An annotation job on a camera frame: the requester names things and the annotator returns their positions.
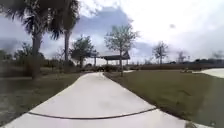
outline concrete path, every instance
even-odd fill
[[[224,68],[214,68],[214,69],[203,70],[200,73],[216,76],[219,78],[224,78]]]
[[[186,123],[161,112],[102,73],[91,73],[5,128],[185,128]]]

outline green lawn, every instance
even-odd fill
[[[80,74],[54,74],[35,81],[25,77],[0,79],[0,126],[29,111],[72,84]]]
[[[123,78],[118,73],[105,75],[161,110],[196,122],[211,86],[224,85],[224,79],[180,71],[135,71],[125,73]]]

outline crack in pavement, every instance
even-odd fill
[[[41,117],[47,117],[47,118],[57,118],[57,119],[67,119],[67,120],[105,120],[105,119],[113,119],[113,118],[121,118],[121,117],[138,115],[138,114],[154,111],[156,109],[157,108],[155,107],[155,108],[152,108],[152,109],[147,109],[147,110],[144,110],[144,111],[131,113],[131,114],[124,114],[124,115],[118,115],[118,116],[107,116],[107,117],[90,117],[90,118],[85,118],[85,117],[60,117],[60,116],[38,114],[38,113],[33,113],[33,112],[28,112],[28,114],[35,115],[35,116],[41,116]]]

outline tree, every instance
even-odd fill
[[[12,55],[8,54],[5,50],[0,50],[0,61],[1,60],[12,60]]]
[[[70,49],[71,58],[79,61],[80,68],[83,66],[83,61],[86,57],[90,57],[94,50],[94,46],[91,44],[90,36],[78,38]]]
[[[154,54],[156,59],[159,59],[159,63],[161,65],[163,59],[165,57],[167,57],[168,46],[165,43],[163,43],[162,41],[159,42],[159,44],[154,47],[153,54]]]
[[[133,41],[137,36],[138,33],[133,31],[131,25],[113,26],[111,32],[105,35],[106,47],[120,53],[121,76],[123,76],[122,53],[131,49]]]
[[[32,35],[32,78],[35,79],[39,70],[38,51],[45,32],[51,32],[53,39],[63,33],[63,17],[71,8],[70,3],[76,0],[9,0],[0,2],[6,16],[22,21],[25,30]]]
[[[177,52],[178,57],[177,57],[177,62],[178,63],[183,63],[184,59],[186,58],[185,52],[184,51],[179,51]]]
[[[32,46],[27,43],[22,44],[22,49],[14,53],[15,62],[18,66],[24,67],[27,75],[32,75]],[[45,60],[43,53],[38,52],[37,61],[42,64]]]
[[[221,60],[222,58],[223,58],[222,51],[217,51],[217,52],[212,53],[212,59]]]
[[[67,8],[66,11],[67,14],[63,17],[63,28],[64,28],[64,37],[65,37],[65,72],[67,72],[69,67],[69,60],[68,60],[68,54],[69,54],[69,38],[71,35],[71,30],[74,28],[75,24],[79,20],[79,14],[78,14],[78,1],[73,0],[72,2],[67,2]]]

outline sky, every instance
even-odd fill
[[[21,42],[31,42],[19,21],[0,15],[0,48],[15,50]],[[97,51],[107,51],[104,35],[112,25],[131,24],[139,37],[130,50],[131,61],[152,58],[152,49],[163,41],[169,46],[168,61],[178,51],[190,59],[209,58],[224,51],[224,0],[81,0],[80,21],[70,42],[81,34],[91,36]],[[41,52],[51,57],[64,45],[64,37],[43,37]]]

